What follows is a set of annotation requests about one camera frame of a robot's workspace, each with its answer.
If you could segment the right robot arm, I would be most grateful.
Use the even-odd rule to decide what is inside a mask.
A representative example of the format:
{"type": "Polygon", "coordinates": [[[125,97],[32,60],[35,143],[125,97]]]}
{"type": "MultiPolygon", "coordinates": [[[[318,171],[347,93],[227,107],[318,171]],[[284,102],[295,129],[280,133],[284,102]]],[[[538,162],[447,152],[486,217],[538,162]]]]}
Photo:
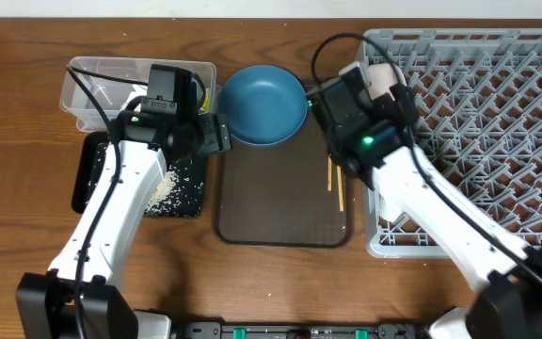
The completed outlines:
{"type": "Polygon", "coordinates": [[[542,338],[542,248],[499,226],[415,145],[412,89],[396,83],[371,98],[359,77],[347,75],[318,83],[307,98],[331,159],[421,226],[477,295],[422,337],[542,338]]]}

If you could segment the white cup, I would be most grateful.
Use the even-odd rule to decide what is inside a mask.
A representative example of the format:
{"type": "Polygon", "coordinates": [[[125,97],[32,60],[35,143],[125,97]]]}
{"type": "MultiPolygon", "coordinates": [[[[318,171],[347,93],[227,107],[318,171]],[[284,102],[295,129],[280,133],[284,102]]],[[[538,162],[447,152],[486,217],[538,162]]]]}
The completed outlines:
{"type": "Polygon", "coordinates": [[[388,222],[394,222],[403,215],[402,208],[395,202],[390,202],[380,195],[377,207],[378,215],[388,222]]]}

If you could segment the white tissue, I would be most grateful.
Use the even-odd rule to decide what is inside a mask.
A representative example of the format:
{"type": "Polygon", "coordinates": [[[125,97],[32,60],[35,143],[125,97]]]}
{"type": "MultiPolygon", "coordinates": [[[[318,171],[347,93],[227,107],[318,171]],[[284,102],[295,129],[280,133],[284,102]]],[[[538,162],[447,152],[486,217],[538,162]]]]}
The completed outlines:
{"type": "Polygon", "coordinates": [[[129,99],[120,110],[121,111],[124,111],[124,110],[135,111],[137,108],[140,107],[144,99],[145,99],[144,95],[134,96],[131,99],[129,99]]]}

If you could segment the dark blue plate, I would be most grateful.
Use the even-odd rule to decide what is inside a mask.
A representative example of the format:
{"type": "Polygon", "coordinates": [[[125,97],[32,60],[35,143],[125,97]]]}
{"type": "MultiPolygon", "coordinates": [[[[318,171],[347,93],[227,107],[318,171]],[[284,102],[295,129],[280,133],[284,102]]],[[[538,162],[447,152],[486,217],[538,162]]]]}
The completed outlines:
{"type": "Polygon", "coordinates": [[[272,65],[255,65],[232,75],[222,88],[218,112],[233,138],[250,146],[270,147],[295,135],[308,102],[301,81],[272,65]]]}

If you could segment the wooden chopstick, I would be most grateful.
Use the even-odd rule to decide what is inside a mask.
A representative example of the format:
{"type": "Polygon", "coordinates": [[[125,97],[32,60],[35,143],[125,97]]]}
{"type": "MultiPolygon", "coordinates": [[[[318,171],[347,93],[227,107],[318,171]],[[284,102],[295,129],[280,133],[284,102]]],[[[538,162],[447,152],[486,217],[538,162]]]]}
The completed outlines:
{"type": "Polygon", "coordinates": [[[330,157],[327,158],[327,191],[332,191],[332,173],[333,173],[333,163],[330,157]]]}
{"type": "Polygon", "coordinates": [[[339,211],[344,211],[344,196],[343,196],[343,172],[340,166],[336,166],[337,189],[339,199],[339,211]]]}

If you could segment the yellow green snack wrapper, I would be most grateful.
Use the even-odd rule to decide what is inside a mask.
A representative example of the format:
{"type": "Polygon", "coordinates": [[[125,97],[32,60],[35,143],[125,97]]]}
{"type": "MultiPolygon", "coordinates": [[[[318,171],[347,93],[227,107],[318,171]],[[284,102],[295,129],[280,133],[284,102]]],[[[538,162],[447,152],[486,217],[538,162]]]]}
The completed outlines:
{"type": "Polygon", "coordinates": [[[210,89],[206,89],[205,90],[205,98],[204,98],[204,102],[203,102],[203,105],[200,109],[200,111],[202,113],[206,113],[209,109],[209,106],[210,106],[210,101],[211,101],[211,90],[210,89]]]}

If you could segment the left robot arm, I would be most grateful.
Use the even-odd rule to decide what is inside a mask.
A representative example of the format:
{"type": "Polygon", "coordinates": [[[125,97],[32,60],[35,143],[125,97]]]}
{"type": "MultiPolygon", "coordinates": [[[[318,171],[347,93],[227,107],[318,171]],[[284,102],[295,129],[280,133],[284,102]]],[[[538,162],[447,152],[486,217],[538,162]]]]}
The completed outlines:
{"type": "Polygon", "coordinates": [[[231,149],[228,124],[203,114],[206,88],[187,69],[151,65],[146,93],[104,122],[97,184],[70,240],[44,274],[26,273],[16,302],[27,338],[178,338],[169,315],[131,308],[124,271],[147,204],[172,162],[231,149]]]}

